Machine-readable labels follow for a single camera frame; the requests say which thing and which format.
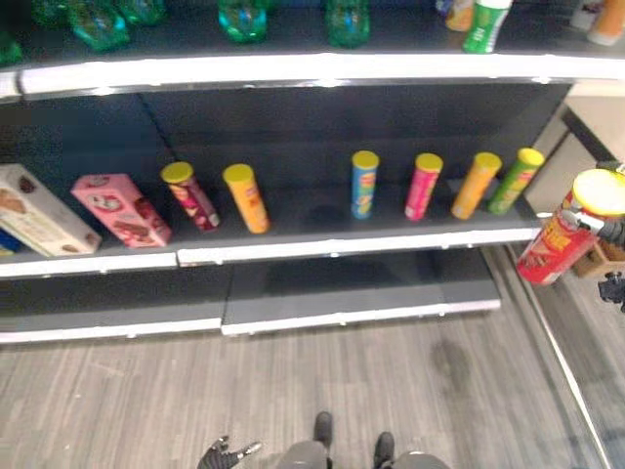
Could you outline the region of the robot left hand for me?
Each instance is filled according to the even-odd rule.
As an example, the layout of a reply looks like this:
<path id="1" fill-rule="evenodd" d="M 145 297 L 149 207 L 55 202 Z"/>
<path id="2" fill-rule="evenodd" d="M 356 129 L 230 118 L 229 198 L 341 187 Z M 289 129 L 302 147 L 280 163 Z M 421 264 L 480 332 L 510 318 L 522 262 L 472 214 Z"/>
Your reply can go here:
<path id="1" fill-rule="evenodd" d="M 231 469 L 241 460 L 259 451 L 261 442 L 253 442 L 239 450 L 229 450 L 229 436 L 218 438 L 197 463 L 197 469 Z"/>

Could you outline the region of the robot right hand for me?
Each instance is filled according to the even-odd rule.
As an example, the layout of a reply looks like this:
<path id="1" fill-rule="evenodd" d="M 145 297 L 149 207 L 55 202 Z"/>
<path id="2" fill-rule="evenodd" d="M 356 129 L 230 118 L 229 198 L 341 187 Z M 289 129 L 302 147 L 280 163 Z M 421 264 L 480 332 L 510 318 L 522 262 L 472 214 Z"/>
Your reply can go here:
<path id="1" fill-rule="evenodd" d="M 593 243 L 602 239 L 607 243 L 624 247 L 624 217 L 606 218 L 581 207 L 560 208 L 553 219 L 563 232 L 576 242 Z"/>

